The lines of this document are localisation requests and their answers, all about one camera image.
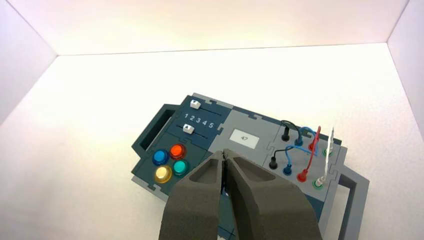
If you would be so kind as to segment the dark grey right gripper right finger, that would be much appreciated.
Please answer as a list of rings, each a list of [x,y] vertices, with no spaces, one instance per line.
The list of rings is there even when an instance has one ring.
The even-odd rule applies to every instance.
[[[315,211],[297,185],[230,149],[224,158],[237,239],[322,239]]]

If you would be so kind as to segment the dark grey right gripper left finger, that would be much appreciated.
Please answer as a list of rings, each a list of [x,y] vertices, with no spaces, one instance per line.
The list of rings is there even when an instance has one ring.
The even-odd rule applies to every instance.
[[[173,186],[163,211],[160,240],[218,239],[224,163],[218,150]]]

